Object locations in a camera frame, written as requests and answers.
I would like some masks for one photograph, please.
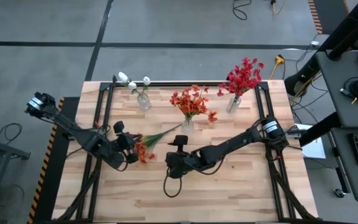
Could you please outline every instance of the gray floor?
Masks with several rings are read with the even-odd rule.
[[[0,40],[94,42],[106,3],[107,0],[0,0]],[[231,4],[230,0],[115,0],[103,42],[308,45],[316,34],[307,0],[287,0],[277,17],[272,16],[268,1],[254,0],[245,8],[248,21],[235,18]],[[350,7],[355,4],[355,0],[349,2]],[[23,132],[12,145],[32,153],[29,161],[14,160],[9,165],[0,189],[0,220],[27,220],[50,133],[50,125],[23,113],[25,104],[35,91],[56,98],[79,96],[92,51],[86,47],[0,47],[0,128],[11,122],[21,123]],[[295,59],[303,52],[102,48],[92,80],[110,80],[120,71],[134,79],[147,75],[153,80],[221,80],[245,56],[264,62],[267,67],[262,76],[267,78],[277,54]],[[295,72],[295,63],[287,62],[286,75]],[[275,79],[281,79],[283,67],[278,67],[275,74]],[[325,88],[322,78],[315,84]],[[310,88],[302,103],[320,94]],[[328,94],[308,109],[318,120],[334,111]],[[298,115],[304,123],[315,123],[305,110],[299,110]],[[353,196],[339,199],[331,192],[339,187],[335,171],[322,169],[313,161],[306,161],[306,165],[320,217],[358,223],[358,203]],[[13,184],[24,188],[23,200]]]

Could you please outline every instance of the white paper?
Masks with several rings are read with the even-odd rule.
[[[307,130],[310,127],[312,127],[312,125],[306,125],[306,124],[296,124],[296,125],[301,130]],[[325,159],[326,154],[324,152],[323,142],[322,142],[321,138],[318,138],[318,139],[314,140],[313,142],[303,146],[302,154],[303,154],[303,157]]]

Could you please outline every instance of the glass vase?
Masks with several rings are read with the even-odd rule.
[[[240,103],[241,103],[240,96],[234,95],[229,101],[229,104],[226,108],[226,112],[228,114],[234,114],[237,111],[238,107],[240,106]]]
[[[191,120],[191,118],[185,118],[185,120],[181,124],[181,131],[184,134],[193,133],[193,131],[194,131],[194,122]]]
[[[148,110],[152,106],[149,96],[147,96],[146,93],[137,95],[137,102],[142,110]]]

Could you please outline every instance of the wheel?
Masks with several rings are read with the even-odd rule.
[[[343,190],[339,188],[339,189],[334,189],[334,194],[339,198],[343,198],[345,197],[346,193],[344,193]]]

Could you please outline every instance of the black floor stripe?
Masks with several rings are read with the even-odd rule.
[[[281,50],[300,49],[306,50],[307,45],[272,45],[272,44],[179,44],[179,43],[101,43],[101,47],[115,48],[166,48],[166,49],[257,49],[257,50]]]
[[[86,71],[85,81],[91,81],[92,80],[93,70],[94,70],[94,67],[96,65],[96,61],[98,59],[100,46],[101,46],[103,36],[104,36],[104,31],[106,31],[107,21],[109,19],[112,2],[113,2],[113,0],[109,0],[107,2],[106,10],[104,11],[104,15],[103,15],[103,20],[102,20],[102,23],[100,25],[98,38],[96,39],[96,45],[94,46],[92,56],[91,56],[91,60],[89,61],[88,70]]]
[[[18,47],[94,47],[92,42],[22,42],[22,41],[0,41],[0,46]]]

